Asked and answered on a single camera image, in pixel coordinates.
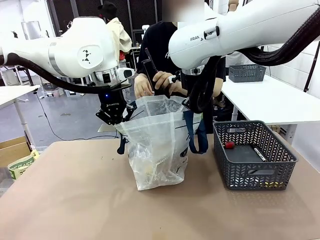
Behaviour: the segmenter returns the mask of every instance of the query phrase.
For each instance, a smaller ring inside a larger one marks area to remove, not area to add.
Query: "black hat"
[[[117,17],[117,7],[112,2],[105,1],[103,5],[98,6],[98,10],[106,19],[112,20]]]

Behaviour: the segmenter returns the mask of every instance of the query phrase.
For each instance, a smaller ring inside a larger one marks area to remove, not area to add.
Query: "logo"
[[[117,106],[117,105],[120,105],[120,103],[112,103],[112,104],[106,104],[105,106],[106,107],[112,107],[112,106]]]
[[[88,50],[83,50],[82,52],[85,53],[85,59],[82,59],[82,62],[86,61],[86,62],[89,62],[90,64],[90,60],[88,59],[88,56],[91,55],[91,53],[88,53]]]
[[[195,40],[198,40],[198,39],[200,39],[199,36],[191,37],[191,38],[190,38],[190,42],[195,41]]]
[[[188,149],[189,149],[189,147],[187,147],[182,153],[180,153],[181,158],[184,158],[185,156],[187,156]]]
[[[212,35],[215,31],[208,32],[207,35]]]

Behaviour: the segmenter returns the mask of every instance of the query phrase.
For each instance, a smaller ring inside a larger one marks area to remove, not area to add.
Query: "black hose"
[[[210,57],[200,75],[200,80],[192,88],[189,96],[189,107],[195,114],[203,113],[211,102],[216,83],[217,65],[220,58],[221,56]]]
[[[294,35],[278,50],[266,52],[257,47],[238,52],[263,66],[278,66],[297,57],[311,42],[320,36],[320,7],[303,23]]]
[[[3,62],[2,62],[2,64],[3,64],[4,63],[4,56],[3,55],[0,55],[0,63],[1,63],[1,60],[3,60]],[[131,87],[131,84],[122,85],[121,88],[116,88],[116,89],[114,89],[110,86],[79,86],[79,85],[71,84],[66,81],[60,80],[59,78],[53,76],[51,73],[44,70],[42,67],[38,66],[34,62],[27,60],[23,57],[20,57],[15,53],[8,54],[8,59],[7,59],[7,62],[5,65],[9,65],[9,66],[21,65],[21,66],[35,72],[40,77],[46,79],[48,82],[50,82],[60,88],[63,88],[63,89],[66,89],[66,90],[69,90],[72,92],[76,92],[76,93],[105,94],[108,92],[120,91],[122,89],[126,89],[126,88]]]
[[[5,63],[5,56],[0,55],[0,66],[2,66]]]
[[[309,72],[308,79],[306,80],[306,83],[305,83],[305,86],[304,86],[304,90],[303,91],[305,93],[309,91],[309,85],[310,85],[312,76],[313,76],[314,71],[315,71],[315,67],[316,67],[316,64],[317,64],[318,56],[319,56],[319,51],[320,51],[320,41],[318,43],[318,47],[316,48],[314,59],[313,59],[312,66],[311,66],[311,70]]]

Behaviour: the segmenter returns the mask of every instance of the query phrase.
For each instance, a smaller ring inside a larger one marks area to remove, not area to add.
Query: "black shirt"
[[[172,62],[171,58],[167,58],[169,52],[169,41],[177,27],[172,22],[160,21],[148,28],[146,31],[141,45],[139,62],[137,65],[138,74],[146,74],[142,61],[148,59],[145,49],[148,48],[152,60],[158,71],[163,71],[176,74],[176,71],[181,70]],[[223,80],[226,79],[226,58],[222,58],[216,69],[216,77]],[[207,109],[203,112],[203,120],[208,134],[213,133],[213,109],[212,103],[208,105]]]
[[[172,62],[171,58],[166,55],[169,52],[169,41],[177,27],[172,22],[160,21],[148,28],[146,31],[139,55],[137,65],[138,74],[146,74],[142,65],[142,61],[148,59],[145,49],[148,48],[152,60],[158,71],[176,74],[180,69]]]

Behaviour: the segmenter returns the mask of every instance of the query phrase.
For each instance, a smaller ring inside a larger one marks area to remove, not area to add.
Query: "red ball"
[[[235,142],[234,141],[228,141],[225,143],[225,148],[226,149],[234,149],[236,146]]]

